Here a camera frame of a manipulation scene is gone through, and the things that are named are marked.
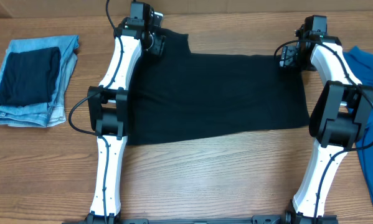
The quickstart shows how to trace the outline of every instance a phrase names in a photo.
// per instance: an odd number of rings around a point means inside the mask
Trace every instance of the black cloth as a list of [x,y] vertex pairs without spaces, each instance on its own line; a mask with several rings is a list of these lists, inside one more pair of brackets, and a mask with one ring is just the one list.
[[131,81],[129,145],[308,125],[301,73],[273,56],[192,54],[186,34],[158,34],[162,57],[145,54]]
[[10,53],[0,84],[0,106],[50,102],[59,74],[60,58],[58,47]]

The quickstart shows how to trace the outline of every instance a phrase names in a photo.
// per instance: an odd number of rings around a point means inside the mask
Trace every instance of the black fabric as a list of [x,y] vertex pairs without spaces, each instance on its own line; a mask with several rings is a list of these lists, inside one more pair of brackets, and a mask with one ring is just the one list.
[[0,106],[50,102],[60,58],[58,47],[10,53],[0,83]]
[[161,29],[163,56],[145,54],[133,74],[128,144],[157,144],[306,126],[301,74],[273,56],[192,54],[187,35]]

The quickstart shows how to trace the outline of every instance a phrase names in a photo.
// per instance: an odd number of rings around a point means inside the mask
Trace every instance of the black cord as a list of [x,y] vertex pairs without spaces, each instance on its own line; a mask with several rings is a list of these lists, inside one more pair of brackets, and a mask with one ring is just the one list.
[[[275,50],[275,53],[274,53],[274,58],[276,59],[276,54],[278,53],[278,51],[288,45],[288,44],[292,44],[292,43],[312,43],[312,44],[318,44],[322,47],[324,47],[325,49],[328,49],[332,54],[334,54],[336,56],[336,58],[339,60],[340,64],[341,64],[341,67],[342,67],[342,70],[345,74],[345,77],[348,79],[348,81],[355,87],[357,88],[358,92],[369,102],[370,106],[372,107],[373,109],[373,101],[371,101],[368,97],[368,95],[362,90],[362,88],[357,85],[349,76],[348,72],[347,72],[347,68],[345,66],[345,64],[343,63],[343,61],[341,60],[341,57],[337,54],[336,51],[334,51],[332,48],[328,47],[327,45],[324,45],[322,42],[318,42],[318,41],[313,41],[313,40],[292,40],[292,41],[289,41],[289,42],[286,42],[282,45],[280,45],[276,50]],[[366,145],[366,146],[362,146],[362,147],[356,147],[356,148],[352,148],[352,149],[346,149],[344,148],[343,151],[340,151],[338,153],[336,153],[335,155],[331,156],[330,158],[330,161],[328,162],[328,164],[326,165],[324,171],[323,171],[323,174],[322,174],[322,177],[321,177],[321,180],[319,182],[319,187],[318,187],[318,193],[316,193],[316,203],[315,203],[315,211],[314,211],[314,223],[317,223],[318,222],[318,218],[317,218],[317,214],[318,214],[318,206],[319,206],[319,198],[320,198],[320,193],[321,193],[321,189],[322,189],[322,184],[323,184],[323,180],[324,180],[324,177],[326,176],[326,173],[332,163],[332,161],[335,160],[335,158],[342,154],[342,153],[345,153],[345,152],[351,152],[351,151],[358,151],[358,150],[364,150],[364,149],[367,149],[367,148],[370,148],[373,146],[373,141]]]
[[[123,60],[123,54],[124,54],[124,50],[123,50],[123,42],[120,38],[120,35],[118,34],[117,32],[117,29],[116,27],[114,26],[114,23],[113,21],[111,20],[111,17],[109,15],[109,11],[108,11],[108,5],[109,5],[109,1],[110,0],[106,0],[106,15],[107,15],[107,19],[109,20],[113,30],[114,30],[114,33],[115,33],[115,38],[118,38],[118,40],[120,41],[120,47],[121,47],[121,52],[120,52],[120,59],[117,63],[117,67],[116,67],[116,70],[114,72],[114,75],[113,77],[111,78],[109,84],[107,86],[105,86],[102,91],[104,90],[107,90],[111,84],[113,84],[113,82],[115,82],[115,78],[117,76],[117,72],[118,70],[120,69],[120,65],[121,65],[121,61]],[[125,21],[126,21],[126,18],[123,20],[123,22],[121,22],[121,25],[122,27],[124,26],[125,24]],[[105,224],[107,224],[107,214],[106,214],[106,176],[107,176],[107,169],[108,169],[108,162],[109,162],[109,148],[110,148],[110,145],[108,144],[107,140],[101,135],[101,134],[97,134],[97,133],[94,133],[94,132],[91,132],[91,131],[86,131],[86,130],[82,130],[78,127],[76,127],[73,122],[72,122],[72,116],[73,116],[73,113],[74,111],[81,105],[83,104],[84,102],[86,102],[88,99],[90,99],[91,97],[97,95],[97,94],[100,94],[102,91],[99,91],[99,92],[96,92],[95,94],[93,95],[90,95],[90,96],[87,96],[85,97],[84,99],[82,99],[81,101],[79,101],[76,105],[74,105],[74,107],[70,110],[70,113],[68,114],[68,123],[70,124],[70,126],[78,131],[78,132],[81,132],[81,133],[84,133],[84,134],[90,134],[90,135],[93,135],[93,136],[97,136],[98,138],[101,138],[103,139],[103,141],[105,142],[105,145],[106,145],[106,165],[105,165],[105,173],[103,175],[103,188],[102,188],[102,192],[103,192],[103,212],[105,213],[104,216],[105,216]]]

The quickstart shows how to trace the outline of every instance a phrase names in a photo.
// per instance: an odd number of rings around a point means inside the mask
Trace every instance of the wooden floor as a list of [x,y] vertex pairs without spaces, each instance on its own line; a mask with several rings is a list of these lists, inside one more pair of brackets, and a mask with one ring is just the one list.
[[[338,36],[344,49],[358,45],[373,53],[373,12],[315,14],[328,16],[329,34]],[[293,40],[294,30],[310,15],[167,16],[163,27],[190,34],[195,53],[270,55]],[[0,66],[11,39],[69,34],[80,36],[80,48],[66,92],[66,114],[108,68],[114,43],[107,19],[0,19]],[[305,73],[304,83],[312,112],[323,87],[317,73]],[[90,127],[87,104],[74,120],[82,128]],[[127,147],[121,215],[157,220],[283,213],[303,179],[312,142],[304,127]],[[96,138],[74,131],[68,123],[48,129],[0,126],[0,223],[83,219],[95,191],[97,159]],[[354,152],[335,176],[326,214],[337,214],[340,223],[373,223],[373,207]]]

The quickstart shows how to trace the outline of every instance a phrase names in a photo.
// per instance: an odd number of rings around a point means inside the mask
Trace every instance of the cable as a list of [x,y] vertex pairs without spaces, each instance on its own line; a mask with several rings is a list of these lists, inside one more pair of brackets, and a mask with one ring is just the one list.
[[[372,107],[373,109],[373,101],[371,101],[368,97],[368,95],[362,90],[362,88],[357,85],[349,76],[348,72],[347,72],[347,68],[344,64],[344,62],[341,60],[341,57],[337,54],[336,51],[334,51],[332,48],[328,47],[327,45],[324,45],[322,42],[318,42],[318,41],[313,41],[313,40],[292,40],[292,41],[289,41],[289,42],[286,42],[282,45],[280,45],[276,50],[275,50],[275,53],[273,54],[273,57],[276,59],[276,54],[277,52],[284,46],[288,45],[288,44],[292,44],[292,43],[312,43],[312,44],[318,44],[322,47],[324,47],[325,49],[328,49],[332,54],[334,54],[336,56],[336,58],[339,60],[340,64],[341,64],[341,67],[342,67],[342,70],[347,78],[347,80],[358,90],[358,92],[369,102],[370,106]],[[315,211],[314,211],[314,223],[317,223],[318,222],[318,218],[317,218],[317,215],[318,215],[318,206],[319,206],[319,199],[320,199],[320,193],[321,193],[321,189],[322,189],[322,185],[323,185],[323,181],[324,181],[324,177],[326,176],[326,173],[332,163],[332,161],[335,160],[335,158],[342,154],[342,153],[345,153],[345,152],[351,152],[351,151],[358,151],[358,150],[364,150],[364,149],[367,149],[367,148],[370,148],[373,146],[373,141],[366,145],[366,146],[362,146],[362,147],[356,147],[356,148],[353,148],[353,149],[346,149],[344,148],[343,151],[340,151],[338,153],[336,153],[335,155],[331,156],[328,164],[326,165],[326,167],[324,168],[323,170],[323,174],[322,174],[322,177],[321,177],[321,180],[319,182],[319,187],[318,187],[318,193],[316,193],[316,203],[315,203]]]
[[[87,96],[85,97],[84,99],[82,99],[81,101],[79,101],[76,105],[74,105],[74,107],[70,110],[70,113],[68,114],[68,123],[70,124],[70,126],[78,131],[78,132],[81,132],[81,133],[84,133],[84,134],[90,134],[90,135],[93,135],[93,136],[97,136],[98,138],[101,138],[103,139],[103,141],[105,142],[105,146],[106,146],[106,165],[105,165],[105,173],[103,175],[103,187],[102,187],[102,192],[103,192],[103,212],[105,213],[104,216],[105,216],[105,224],[107,224],[107,214],[106,214],[106,176],[107,176],[107,169],[108,169],[108,161],[109,161],[109,148],[110,148],[110,145],[109,143],[107,142],[107,140],[101,135],[101,134],[97,134],[97,133],[94,133],[94,132],[91,132],[91,131],[86,131],[86,130],[82,130],[78,127],[76,127],[73,122],[72,122],[72,116],[73,116],[73,113],[74,111],[81,105],[83,104],[84,102],[86,102],[87,100],[89,100],[91,97],[97,95],[97,94],[100,94],[102,91],[105,91],[107,89],[109,89],[109,87],[111,86],[111,84],[113,84],[113,82],[115,82],[115,78],[117,76],[117,72],[118,70],[120,69],[120,65],[121,65],[121,61],[123,60],[123,54],[124,54],[124,50],[123,50],[123,42],[120,38],[120,35],[118,34],[117,32],[117,29],[116,27],[114,26],[114,23],[113,21],[111,20],[111,17],[109,15],[109,11],[108,11],[108,5],[109,5],[109,1],[110,0],[106,0],[106,15],[107,15],[107,19],[109,20],[113,30],[114,30],[114,33],[115,33],[115,38],[118,38],[118,40],[120,41],[120,47],[121,47],[121,52],[120,52],[120,59],[117,63],[117,67],[116,67],[116,70],[113,74],[113,77],[111,78],[109,84],[107,84],[107,86],[105,86],[101,91],[98,91],[96,92],[95,94],[93,95],[90,95],[90,96]],[[121,27],[124,26],[125,24],[125,21],[126,21],[127,18],[124,18],[123,21],[121,22]]]

